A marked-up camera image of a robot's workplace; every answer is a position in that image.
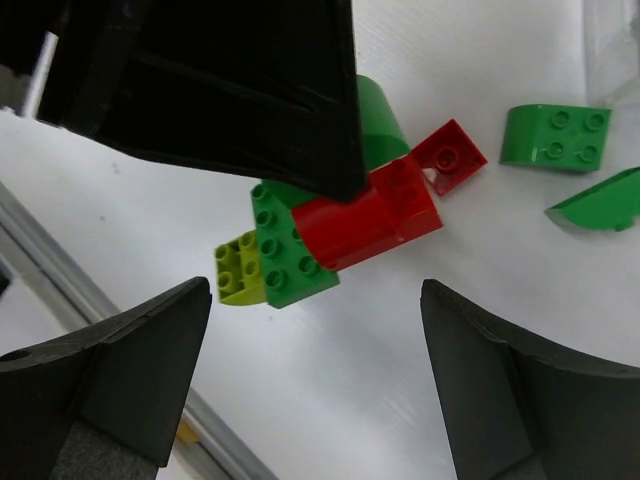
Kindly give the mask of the red arch lego brick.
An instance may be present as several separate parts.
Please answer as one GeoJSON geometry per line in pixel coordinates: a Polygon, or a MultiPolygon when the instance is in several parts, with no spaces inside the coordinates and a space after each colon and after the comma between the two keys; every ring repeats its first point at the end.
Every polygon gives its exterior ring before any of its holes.
{"type": "Polygon", "coordinates": [[[368,176],[349,203],[317,198],[292,211],[298,233],[315,260],[340,271],[443,226],[425,175],[411,157],[368,176]]]}

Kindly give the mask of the green curved slope lego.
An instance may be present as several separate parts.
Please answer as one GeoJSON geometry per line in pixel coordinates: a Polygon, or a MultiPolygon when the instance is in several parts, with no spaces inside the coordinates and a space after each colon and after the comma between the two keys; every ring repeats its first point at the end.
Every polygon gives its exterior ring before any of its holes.
{"type": "Polygon", "coordinates": [[[639,216],[639,168],[623,170],[545,210],[558,225],[620,232],[639,216]]]}

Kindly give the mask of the green sloped square lego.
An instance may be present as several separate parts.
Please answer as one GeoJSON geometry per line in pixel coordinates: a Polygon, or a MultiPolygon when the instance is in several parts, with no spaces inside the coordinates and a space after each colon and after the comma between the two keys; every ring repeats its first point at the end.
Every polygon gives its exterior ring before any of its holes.
{"type": "Polygon", "coordinates": [[[503,165],[578,173],[600,169],[612,111],[526,104],[511,108],[500,154],[503,165]]]}

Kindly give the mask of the red small square lego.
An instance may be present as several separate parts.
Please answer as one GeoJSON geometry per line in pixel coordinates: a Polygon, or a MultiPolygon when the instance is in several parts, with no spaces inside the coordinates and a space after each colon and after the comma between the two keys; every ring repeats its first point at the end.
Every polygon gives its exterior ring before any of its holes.
{"type": "Polygon", "coordinates": [[[459,123],[451,119],[410,151],[440,197],[447,195],[487,164],[459,123]]]}

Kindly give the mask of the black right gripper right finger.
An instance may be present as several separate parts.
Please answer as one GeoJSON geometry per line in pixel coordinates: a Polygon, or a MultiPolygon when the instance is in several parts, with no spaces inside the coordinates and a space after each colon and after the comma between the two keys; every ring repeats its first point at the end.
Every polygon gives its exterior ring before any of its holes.
{"type": "Polygon", "coordinates": [[[423,283],[424,335],[460,479],[636,479],[639,370],[423,283]]]}

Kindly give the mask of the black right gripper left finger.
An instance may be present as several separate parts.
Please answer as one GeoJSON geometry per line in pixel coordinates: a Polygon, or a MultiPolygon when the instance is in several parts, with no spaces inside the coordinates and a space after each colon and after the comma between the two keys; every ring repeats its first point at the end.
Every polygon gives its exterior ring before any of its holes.
{"type": "Polygon", "coordinates": [[[1,358],[4,479],[153,479],[168,464],[211,308],[194,277],[1,358]]]}

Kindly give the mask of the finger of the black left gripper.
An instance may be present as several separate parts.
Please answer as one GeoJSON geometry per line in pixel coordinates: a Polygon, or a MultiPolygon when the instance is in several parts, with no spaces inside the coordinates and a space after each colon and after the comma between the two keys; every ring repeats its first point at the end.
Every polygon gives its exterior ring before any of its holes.
{"type": "Polygon", "coordinates": [[[336,201],[365,185],[347,1],[69,1],[37,116],[336,201]]]}

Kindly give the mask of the green curved lego brick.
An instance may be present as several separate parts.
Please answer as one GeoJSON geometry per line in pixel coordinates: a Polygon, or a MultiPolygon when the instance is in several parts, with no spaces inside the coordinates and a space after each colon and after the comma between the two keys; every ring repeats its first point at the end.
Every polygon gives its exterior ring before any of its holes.
{"type": "MultiPolygon", "coordinates": [[[[362,149],[366,170],[371,172],[409,153],[409,146],[382,87],[371,78],[358,75],[362,149]]],[[[287,208],[293,209],[317,194],[282,182],[262,184],[287,208]]]]}

